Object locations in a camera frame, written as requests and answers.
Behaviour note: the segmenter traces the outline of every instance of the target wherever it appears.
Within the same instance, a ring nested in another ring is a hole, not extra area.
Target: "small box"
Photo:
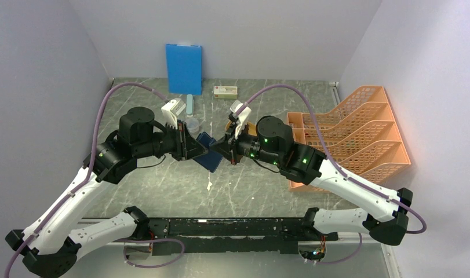
[[[215,86],[214,98],[227,98],[236,100],[238,98],[238,87],[236,86]]]

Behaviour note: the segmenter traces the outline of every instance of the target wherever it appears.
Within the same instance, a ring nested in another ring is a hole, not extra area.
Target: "gray marble surface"
[[[139,82],[167,94],[168,98],[186,95],[168,93],[168,83],[162,78],[116,78],[115,84]],[[300,89],[310,99],[317,113],[333,107],[327,82],[205,79],[201,96],[194,96],[194,116],[201,130],[220,138],[228,122],[233,100],[213,98],[213,86],[238,86],[238,99],[247,100],[264,86],[286,83]],[[99,142],[118,128],[119,118],[136,106],[155,112],[155,118],[164,123],[162,102],[143,89],[125,87],[108,101],[100,125]],[[306,112],[301,99],[290,90],[274,89],[255,99],[250,108],[250,121],[256,123],[265,115],[286,119],[288,112]],[[139,166],[156,164],[157,158],[146,158]],[[304,215],[309,207],[349,209],[355,206],[331,193],[293,193],[288,191],[288,180],[279,174],[258,167],[249,159],[237,166],[223,160],[215,173],[209,173],[193,160],[177,162],[169,155],[159,166],[137,169],[114,185],[85,215],[86,218],[109,218],[127,206],[137,206],[150,217],[292,217]]]

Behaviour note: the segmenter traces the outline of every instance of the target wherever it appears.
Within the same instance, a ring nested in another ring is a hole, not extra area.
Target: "blue box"
[[[166,67],[171,93],[200,95],[202,92],[202,47],[167,44]]]

